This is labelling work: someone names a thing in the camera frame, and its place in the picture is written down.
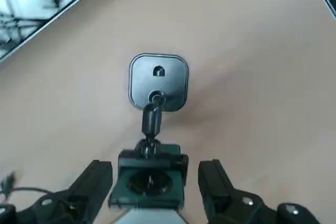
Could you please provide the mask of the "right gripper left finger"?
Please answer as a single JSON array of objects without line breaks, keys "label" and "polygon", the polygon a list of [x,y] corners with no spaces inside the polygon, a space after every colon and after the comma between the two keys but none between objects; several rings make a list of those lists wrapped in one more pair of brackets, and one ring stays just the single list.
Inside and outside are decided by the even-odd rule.
[{"label": "right gripper left finger", "polygon": [[[68,189],[53,192],[37,187],[16,187],[14,172],[1,181],[1,223],[94,223],[113,184],[109,161],[92,161]],[[43,195],[31,206],[18,211],[7,202],[15,191]]]}]

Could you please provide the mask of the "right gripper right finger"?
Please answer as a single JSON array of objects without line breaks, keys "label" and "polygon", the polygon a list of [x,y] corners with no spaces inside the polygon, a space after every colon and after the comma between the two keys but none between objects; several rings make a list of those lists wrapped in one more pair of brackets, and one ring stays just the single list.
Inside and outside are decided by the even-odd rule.
[{"label": "right gripper right finger", "polygon": [[220,161],[201,161],[198,185],[208,223],[319,223],[306,207],[268,207],[256,194],[234,188]]}]

